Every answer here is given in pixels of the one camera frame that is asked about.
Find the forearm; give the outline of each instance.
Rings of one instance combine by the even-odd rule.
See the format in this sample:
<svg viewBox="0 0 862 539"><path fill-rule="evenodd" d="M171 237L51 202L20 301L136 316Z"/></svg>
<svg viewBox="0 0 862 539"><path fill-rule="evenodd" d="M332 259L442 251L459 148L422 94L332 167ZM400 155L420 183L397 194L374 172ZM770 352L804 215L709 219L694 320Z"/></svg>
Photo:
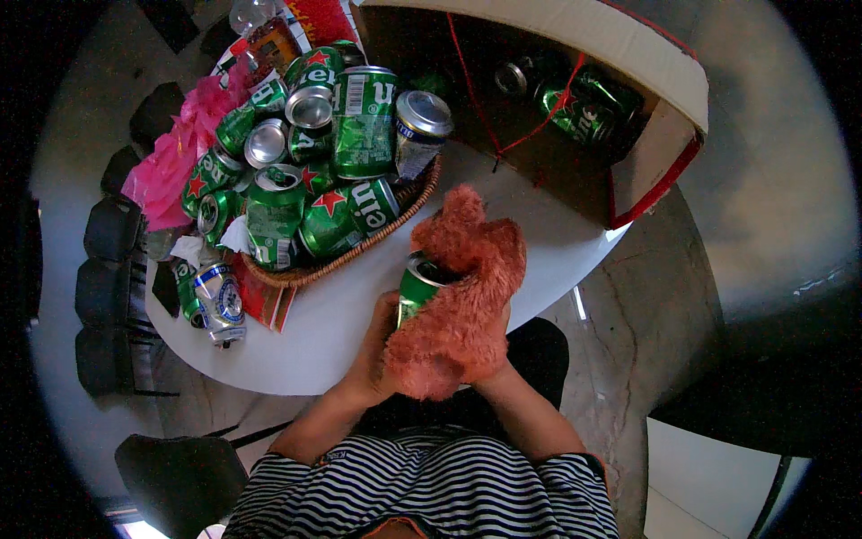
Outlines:
<svg viewBox="0 0 862 539"><path fill-rule="evenodd" d="M586 451L572 424L511 365L473 387L488 400L512 444L529 460Z"/></svg>
<svg viewBox="0 0 862 539"><path fill-rule="evenodd" d="M360 398L338 384L284 429L269 450L311 466L350 434L366 409Z"/></svg>

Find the white round table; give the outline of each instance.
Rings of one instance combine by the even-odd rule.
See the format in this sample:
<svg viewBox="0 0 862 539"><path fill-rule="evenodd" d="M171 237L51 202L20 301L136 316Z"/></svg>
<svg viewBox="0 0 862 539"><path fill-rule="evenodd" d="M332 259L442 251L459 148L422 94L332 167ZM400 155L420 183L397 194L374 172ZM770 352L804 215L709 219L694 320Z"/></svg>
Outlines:
<svg viewBox="0 0 862 539"><path fill-rule="evenodd" d="M452 186L472 185L488 218L511 217L527 240L527 276L512 298L509 330L542 312L589 273L622 237L581 217L548 192L472 148L447 143L440 188L422 210L374 249L327 277L302 287L284 333L246 317L246 339L228 350L206 332L172 318L152 292L156 264L147 269L147 314L167 345L189 365L224 384L275 395L318 395L338 382L365 334L377 296L398 287L410 230L437 211Z"/></svg>

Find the plush toy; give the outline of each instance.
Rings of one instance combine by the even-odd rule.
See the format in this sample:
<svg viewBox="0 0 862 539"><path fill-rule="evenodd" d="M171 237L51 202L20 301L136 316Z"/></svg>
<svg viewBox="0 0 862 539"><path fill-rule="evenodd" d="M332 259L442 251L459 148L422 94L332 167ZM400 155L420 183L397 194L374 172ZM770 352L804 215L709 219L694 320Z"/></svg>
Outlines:
<svg viewBox="0 0 862 539"><path fill-rule="evenodd" d="M527 246L511 219L486 222L479 195L460 185L410 237L437 266L461 279L441 288L386 343L384 361L413 398L442 400L459 384L493 374L505 361L503 307L521 286Z"/></svg>

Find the cardboard box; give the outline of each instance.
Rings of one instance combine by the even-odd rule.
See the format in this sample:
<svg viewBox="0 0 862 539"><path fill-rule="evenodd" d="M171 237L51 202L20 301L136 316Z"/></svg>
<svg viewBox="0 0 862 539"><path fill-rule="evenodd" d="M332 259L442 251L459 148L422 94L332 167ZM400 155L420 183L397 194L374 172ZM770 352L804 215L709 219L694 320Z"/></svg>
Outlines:
<svg viewBox="0 0 862 539"><path fill-rule="evenodd" d="M434 69L451 76L454 88L446 99L456 140L495 150L467 98L447 12L457 14L455 32L467 69L503 147L545 119L536 103L506 99L493 83L496 67L528 48L555 48L573 59L583 52L588 63L600 64L645 97L649 122L611 174L552 124L503 155L591 221L609 229L633 221L671 187L703 145L708 128L703 67L655 30L598 0L365 0L353 6L370 63L399 74Z"/></svg>

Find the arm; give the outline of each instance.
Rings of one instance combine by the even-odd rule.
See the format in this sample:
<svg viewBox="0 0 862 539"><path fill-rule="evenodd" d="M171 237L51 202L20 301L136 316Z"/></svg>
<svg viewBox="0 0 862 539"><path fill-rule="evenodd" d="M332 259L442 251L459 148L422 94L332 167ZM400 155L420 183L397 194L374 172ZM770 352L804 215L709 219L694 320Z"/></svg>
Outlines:
<svg viewBox="0 0 862 539"><path fill-rule="evenodd" d="M387 292L374 306L371 324L344 378L276 438L269 450L311 466L338 445L368 408L394 392L384 376L381 354L395 328L398 292Z"/></svg>
<svg viewBox="0 0 862 539"><path fill-rule="evenodd" d="M508 322L507 305L500 323L505 327ZM472 385L494 409L512 445L529 460L543 461L557 454L586 452L572 424L508 361L499 371Z"/></svg>

